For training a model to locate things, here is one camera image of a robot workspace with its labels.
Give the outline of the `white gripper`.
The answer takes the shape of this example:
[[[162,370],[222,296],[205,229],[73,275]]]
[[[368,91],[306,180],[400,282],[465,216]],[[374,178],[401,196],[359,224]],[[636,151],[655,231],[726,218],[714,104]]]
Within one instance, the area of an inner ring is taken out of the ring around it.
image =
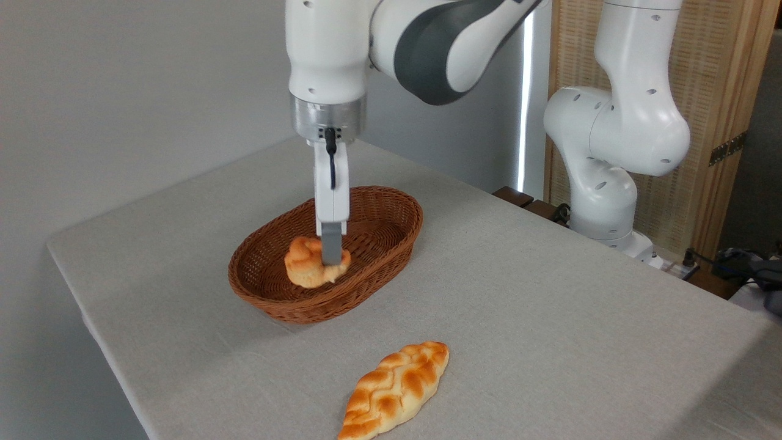
[[[324,266],[339,266],[343,260],[343,235],[350,213],[349,165],[346,143],[337,141],[327,152],[327,142],[313,142],[315,151],[316,234],[321,237]]]

